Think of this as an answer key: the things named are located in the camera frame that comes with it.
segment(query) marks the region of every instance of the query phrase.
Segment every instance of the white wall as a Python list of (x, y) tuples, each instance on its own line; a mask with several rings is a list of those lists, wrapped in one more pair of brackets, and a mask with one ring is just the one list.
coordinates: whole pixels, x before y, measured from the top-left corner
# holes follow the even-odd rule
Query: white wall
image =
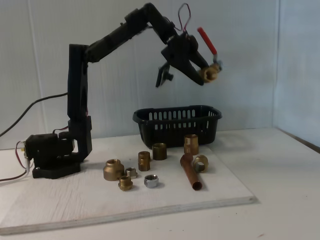
[[(0, 132), (35, 99), (66, 92), (70, 43), (99, 40), (146, 2), (0, 0)], [(184, 1), (152, 2), (178, 24), (178, 8)], [(272, 126), (278, 0), (197, 0), (189, 5), (192, 19), (187, 30), (198, 39), (200, 53), (211, 61), (196, 30), (201, 26), (224, 62), (218, 80), (201, 87), (173, 69), (174, 80), (156, 89), (165, 46), (147, 30), (89, 65), (88, 110), (94, 138), (137, 134), (133, 110), (150, 107), (210, 105), (223, 114), (220, 130)], [(38, 104), (0, 138), (0, 149), (66, 126), (66, 113), (66, 97)]]
[(274, 124), (320, 146), (320, 1), (281, 0)]

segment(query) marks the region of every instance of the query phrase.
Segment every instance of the copper pipe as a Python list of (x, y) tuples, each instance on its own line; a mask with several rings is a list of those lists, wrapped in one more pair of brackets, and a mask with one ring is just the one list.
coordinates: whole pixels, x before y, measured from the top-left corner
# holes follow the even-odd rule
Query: copper pipe
[(180, 159), (180, 164), (186, 174), (186, 176), (189, 179), (189, 182), (192, 186), (192, 188), (195, 191), (198, 191), (202, 188), (202, 183), (199, 181), (198, 176), (194, 170), (194, 168), (191, 166), (191, 162), (193, 161), (194, 157), (191, 153), (184, 154)]

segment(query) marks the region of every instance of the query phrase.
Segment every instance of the brass nut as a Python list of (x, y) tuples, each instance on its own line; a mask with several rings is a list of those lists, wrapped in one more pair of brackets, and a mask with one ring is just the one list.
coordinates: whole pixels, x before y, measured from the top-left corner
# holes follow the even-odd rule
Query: brass nut
[(129, 176), (122, 176), (119, 179), (118, 186), (122, 191), (128, 191), (132, 189), (134, 183), (131, 181), (131, 177)]
[(150, 152), (141, 151), (138, 153), (138, 166), (139, 171), (146, 172), (150, 170)]
[(197, 173), (205, 173), (208, 170), (208, 158), (204, 155), (199, 155), (193, 161), (193, 169)]
[(184, 153), (197, 155), (199, 154), (198, 136), (189, 134), (184, 136)]
[(125, 175), (130, 177), (131, 179), (135, 179), (138, 174), (134, 167), (128, 167), (125, 169)]
[(107, 181), (117, 181), (121, 176), (125, 175), (125, 167), (119, 159), (110, 159), (106, 161), (103, 168), (103, 177)]
[(218, 78), (220, 69), (221, 68), (218, 63), (213, 63), (209, 67), (202, 68), (198, 73), (205, 83), (211, 83)]
[(153, 160), (167, 159), (167, 145), (165, 143), (155, 143), (152, 145)]

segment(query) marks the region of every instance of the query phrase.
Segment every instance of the power cord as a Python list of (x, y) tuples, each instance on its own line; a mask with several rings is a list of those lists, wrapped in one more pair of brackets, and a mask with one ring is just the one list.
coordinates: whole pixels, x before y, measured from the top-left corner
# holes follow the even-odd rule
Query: power cord
[(58, 95), (52, 95), (52, 96), (46, 96), (46, 97), (43, 97), (43, 98), (40, 98), (36, 101), (34, 101), (33, 103), (31, 103), (27, 108), (26, 110), (24, 110), (24, 112), (22, 113), (22, 115), (10, 126), (8, 127), (6, 130), (4, 130), (1, 134), (0, 134), (0, 137), (2, 137), (3, 135), (5, 135), (7, 132), (9, 132), (15, 125), (17, 125), (17, 123), (24, 117), (24, 115), (26, 115), (26, 113), (30, 110), (30, 108), (35, 105), (36, 103), (39, 103), (43, 100), (47, 100), (47, 99), (54, 99), (54, 98), (59, 98), (59, 97), (63, 97), (63, 96), (66, 96), (68, 95), (67, 92), (65, 93), (62, 93), (62, 94), (58, 94)]
[(23, 167), (25, 169), (25, 171), (22, 174), (20, 174), (19, 176), (0, 179), (0, 182), (15, 180), (15, 181), (10, 182), (10, 183), (14, 183), (16, 181), (20, 181), (20, 180), (26, 178), (29, 175), (30, 168), (33, 166), (33, 164), (30, 166), (30, 161), (26, 158), (25, 159), (25, 167), (23, 166), (23, 164), (20, 160), (20, 157), (18, 155), (18, 144), (19, 143), (20, 143), (20, 141), (18, 141), (15, 145), (15, 155), (16, 155), (16, 158), (17, 158), (18, 162), (20, 163), (21, 167)]

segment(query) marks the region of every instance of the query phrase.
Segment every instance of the red handle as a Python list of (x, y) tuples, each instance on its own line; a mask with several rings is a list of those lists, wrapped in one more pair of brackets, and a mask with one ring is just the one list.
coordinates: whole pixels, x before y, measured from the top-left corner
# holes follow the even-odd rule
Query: red handle
[(201, 37), (203, 38), (205, 44), (208, 46), (208, 48), (212, 52), (212, 54), (217, 55), (217, 50), (216, 50), (215, 46), (212, 44), (212, 42), (210, 41), (205, 30), (202, 27), (199, 27), (197, 30), (198, 30), (199, 34), (201, 35)]

